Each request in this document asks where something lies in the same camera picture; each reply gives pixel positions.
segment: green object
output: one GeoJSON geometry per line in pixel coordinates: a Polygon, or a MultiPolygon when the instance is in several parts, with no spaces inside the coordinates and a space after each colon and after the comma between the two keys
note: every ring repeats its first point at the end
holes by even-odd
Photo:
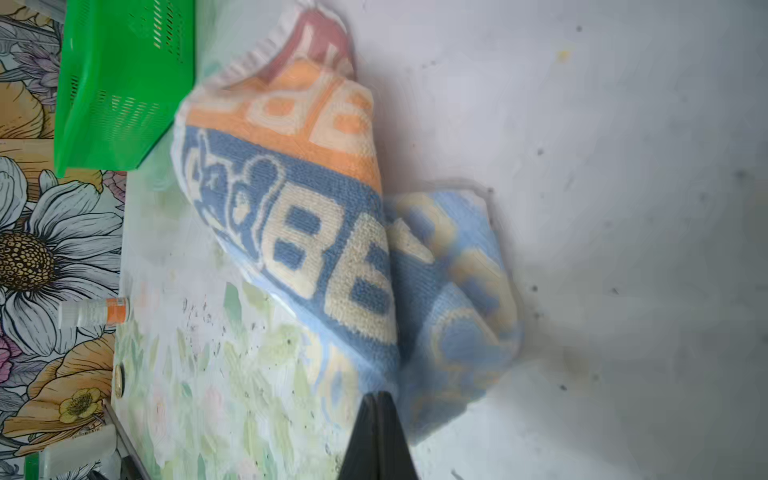
{"type": "Polygon", "coordinates": [[[24,457],[24,480],[40,479],[40,452],[24,457]]]}
{"type": "Polygon", "coordinates": [[[133,170],[194,84],[194,0],[68,0],[55,173],[133,170]]]}

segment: yellow flower center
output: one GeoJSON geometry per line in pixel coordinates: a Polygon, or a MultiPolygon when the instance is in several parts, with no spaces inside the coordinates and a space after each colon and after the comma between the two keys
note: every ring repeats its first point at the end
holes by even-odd
{"type": "Polygon", "coordinates": [[[82,389],[66,399],[58,408],[62,423],[73,423],[78,419],[86,419],[98,410],[98,400],[101,398],[99,389],[82,389]]]}
{"type": "Polygon", "coordinates": [[[37,290],[54,279],[53,253],[29,233],[0,234],[0,285],[37,290]]]}

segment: floral tablecloth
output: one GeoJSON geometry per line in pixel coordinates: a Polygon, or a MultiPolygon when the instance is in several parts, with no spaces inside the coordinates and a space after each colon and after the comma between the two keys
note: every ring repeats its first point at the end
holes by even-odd
{"type": "Polygon", "coordinates": [[[241,280],[178,190],[166,142],[127,181],[118,418],[152,478],[335,478],[357,405],[330,412],[312,394],[319,343],[241,280]]]}

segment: folded towel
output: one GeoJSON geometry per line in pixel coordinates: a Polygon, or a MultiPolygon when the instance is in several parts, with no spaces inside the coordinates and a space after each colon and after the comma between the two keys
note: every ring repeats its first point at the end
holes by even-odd
{"type": "Polygon", "coordinates": [[[183,102],[171,155],[246,280],[317,334],[307,370],[328,419],[387,390],[418,441],[498,380],[521,325],[480,197],[382,198],[373,99],[353,65],[338,17],[293,7],[183,102]]]}

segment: floral backdrop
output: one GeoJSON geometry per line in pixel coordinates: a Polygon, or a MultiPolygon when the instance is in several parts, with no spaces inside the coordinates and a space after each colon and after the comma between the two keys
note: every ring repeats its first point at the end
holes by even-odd
{"type": "Polygon", "coordinates": [[[114,332],[56,328],[62,300],[117,296],[125,189],[124,172],[52,173],[62,32],[0,0],[0,480],[97,425],[111,388],[114,332]]]}

